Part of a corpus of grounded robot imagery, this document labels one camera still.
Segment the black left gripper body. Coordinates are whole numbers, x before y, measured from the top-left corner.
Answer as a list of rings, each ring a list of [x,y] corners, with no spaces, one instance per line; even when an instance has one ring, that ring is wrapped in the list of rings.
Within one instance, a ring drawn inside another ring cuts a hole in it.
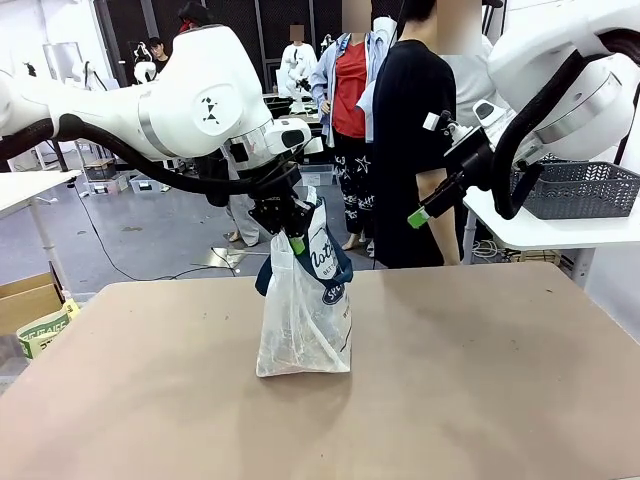
[[[256,198],[249,215],[270,234],[278,234],[283,228],[295,234],[306,232],[313,205],[302,200],[293,188],[283,188]]]

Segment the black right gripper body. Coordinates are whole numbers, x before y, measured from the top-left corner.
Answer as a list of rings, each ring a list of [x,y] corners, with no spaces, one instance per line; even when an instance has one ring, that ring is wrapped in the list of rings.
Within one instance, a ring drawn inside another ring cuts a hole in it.
[[[445,154],[448,173],[461,189],[490,189],[494,151],[483,128],[474,128]]]

